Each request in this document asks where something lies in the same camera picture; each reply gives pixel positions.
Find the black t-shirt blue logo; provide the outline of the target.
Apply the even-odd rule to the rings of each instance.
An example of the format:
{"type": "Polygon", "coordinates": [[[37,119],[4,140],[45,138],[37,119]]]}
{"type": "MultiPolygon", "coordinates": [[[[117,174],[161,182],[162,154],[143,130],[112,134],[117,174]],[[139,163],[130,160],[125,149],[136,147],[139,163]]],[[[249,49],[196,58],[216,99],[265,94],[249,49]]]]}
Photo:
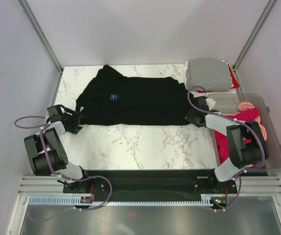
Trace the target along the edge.
{"type": "Polygon", "coordinates": [[[191,105],[172,77],[126,77],[104,65],[76,100],[81,124],[183,126],[191,105]]]}

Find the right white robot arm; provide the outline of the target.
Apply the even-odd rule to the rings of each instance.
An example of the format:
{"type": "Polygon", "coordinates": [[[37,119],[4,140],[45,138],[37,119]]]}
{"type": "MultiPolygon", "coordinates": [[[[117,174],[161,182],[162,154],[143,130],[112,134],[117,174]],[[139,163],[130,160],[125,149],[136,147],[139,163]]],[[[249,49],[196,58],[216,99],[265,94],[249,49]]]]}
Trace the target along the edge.
{"type": "Polygon", "coordinates": [[[215,168],[214,177],[208,180],[208,187],[218,193],[226,181],[235,179],[248,168],[258,164],[264,166],[269,157],[266,141],[256,121],[244,122],[218,112],[192,108],[185,119],[197,127],[206,127],[227,137],[229,157],[215,168]]]}

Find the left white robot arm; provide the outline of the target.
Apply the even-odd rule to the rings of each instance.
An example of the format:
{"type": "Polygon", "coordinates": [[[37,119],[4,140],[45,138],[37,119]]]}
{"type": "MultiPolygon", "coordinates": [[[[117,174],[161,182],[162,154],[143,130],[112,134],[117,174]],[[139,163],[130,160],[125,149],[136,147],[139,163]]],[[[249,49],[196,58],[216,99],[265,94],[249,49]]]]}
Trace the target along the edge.
{"type": "Polygon", "coordinates": [[[91,180],[84,169],[72,164],[60,137],[65,133],[78,134],[82,127],[82,114],[63,105],[47,108],[46,123],[40,132],[24,138],[30,167],[36,176],[58,176],[74,182],[80,192],[91,188],[91,180]]]}

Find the folded grey t-shirt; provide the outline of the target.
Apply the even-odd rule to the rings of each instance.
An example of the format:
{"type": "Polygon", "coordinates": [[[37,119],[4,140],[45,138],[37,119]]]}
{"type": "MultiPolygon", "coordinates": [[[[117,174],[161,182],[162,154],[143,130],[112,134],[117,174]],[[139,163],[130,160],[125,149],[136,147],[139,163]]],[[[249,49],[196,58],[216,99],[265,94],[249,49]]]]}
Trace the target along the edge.
{"type": "Polygon", "coordinates": [[[186,87],[191,91],[226,92],[232,86],[228,64],[215,58],[197,58],[186,62],[186,87]]]}

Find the salmon pink t-shirt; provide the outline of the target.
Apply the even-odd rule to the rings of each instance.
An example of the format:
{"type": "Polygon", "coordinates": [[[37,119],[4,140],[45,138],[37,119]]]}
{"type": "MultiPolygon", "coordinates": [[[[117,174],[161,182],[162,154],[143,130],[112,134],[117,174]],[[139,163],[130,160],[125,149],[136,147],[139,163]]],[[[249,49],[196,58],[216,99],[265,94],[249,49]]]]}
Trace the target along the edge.
{"type": "Polygon", "coordinates": [[[250,120],[256,121],[259,124],[262,136],[264,140],[267,140],[266,128],[261,124],[260,112],[251,102],[241,102],[238,106],[238,110],[241,112],[247,112],[251,118],[250,120]]]}

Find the folded red t-shirt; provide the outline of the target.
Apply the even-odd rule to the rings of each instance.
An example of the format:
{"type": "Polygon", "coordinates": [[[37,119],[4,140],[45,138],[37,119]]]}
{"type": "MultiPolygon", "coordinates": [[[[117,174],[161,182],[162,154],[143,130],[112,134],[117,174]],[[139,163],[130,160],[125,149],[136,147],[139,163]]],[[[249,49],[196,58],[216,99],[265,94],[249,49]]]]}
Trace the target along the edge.
{"type": "Polygon", "coordinates": [[[201,70],[195,74],[194,80],[194,86],[201,87],[197,88],[199,92],[227,92],[239,88],[239,83],[226,62],[208,60],[199,69],[201,70]]]}

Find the left aluminium frame post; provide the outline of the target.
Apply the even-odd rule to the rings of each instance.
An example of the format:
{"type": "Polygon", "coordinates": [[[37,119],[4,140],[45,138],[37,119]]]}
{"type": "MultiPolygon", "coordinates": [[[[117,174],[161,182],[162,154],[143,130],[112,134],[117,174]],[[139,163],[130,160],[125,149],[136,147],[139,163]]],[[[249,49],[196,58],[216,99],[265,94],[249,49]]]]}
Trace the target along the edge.
{"type": "Polygon", "coordinates": [[[39,38],[41,44],[43,45],[45,51],[47,52],[48,56],[50,57],[51,61],[53,62],[55,68],[57,69],[59,74],[63,73],[63,67],[59,62],[57,56],[55,55],[47,37],[45,36],[35,14],[33,13],[29,3],[27,0],[18,0],[18,4],[21,6],[23,12],[25,13],[28,21],[30,22],[33,30],[35,31],[37,37],[39,38]]]}

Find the aluminium frame post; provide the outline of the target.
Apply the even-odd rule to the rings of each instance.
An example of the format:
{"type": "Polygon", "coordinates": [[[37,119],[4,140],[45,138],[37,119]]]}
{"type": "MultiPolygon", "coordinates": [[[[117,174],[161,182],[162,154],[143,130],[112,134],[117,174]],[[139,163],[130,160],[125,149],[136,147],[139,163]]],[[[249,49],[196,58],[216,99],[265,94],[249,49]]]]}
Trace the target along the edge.
{"type": "Polygon", "coordinates": [[[264,23],[266,22],[267,18],[271,14],[273,8],[275,7],[278,0],[268,0],[267,4],[265,5],[261,15],[259,16],[254,28],[252,29],[245,45],[243,46],[240,54],[238,55],[235,63],[232,66],[234,71],[240,67],[242,61],[244,60],[246,54],[248,53],[249,49],[251,48],[252,44],[254,43],[256,37],[258,36],[260,30],[262,29],[264,23]]]}
{"type": "Polygon", "coordinates": [[[47,52],[48,56],[50,57],[51,61],[53,62],[55,68],[57,69],[59,74],[63,73],[63,67],[59,62],[57,56],[55,55],[47,37],[45,36],[35,14],[33,13],[29,3],[27,0],[18,0],[18,4],[21,6],[23,12],[25,13],[28,21],[30,22],[33,30],[35,31],[37,37],[39,38],[41,44],[43,45],[45,51],[47,52]]]}

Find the right aluminium frame post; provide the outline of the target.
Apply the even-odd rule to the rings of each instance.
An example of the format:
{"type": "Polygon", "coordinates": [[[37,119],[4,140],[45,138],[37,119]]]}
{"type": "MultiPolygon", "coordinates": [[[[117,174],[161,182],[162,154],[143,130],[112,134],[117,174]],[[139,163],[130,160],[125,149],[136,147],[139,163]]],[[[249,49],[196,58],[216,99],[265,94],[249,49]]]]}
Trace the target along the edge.
{"type": "Polygon", "coordinates": [[[246,54],[248,53],[249,49],[251,48],[252,44],[254,43],[256,37],[258,36],[260,30],[262,29],[264,23],[266,22],[267,18],[271,14],[273,8],[275,7],[278,0],[268,0],[267,4],[265,5],[261,15],[259,16],[254,28],[252,29],[245,45],[243,46],[240,54],[238,55],[235,63],[232,66],[234,71],[240,67],[242,61],[244,60],[246,54]]]}

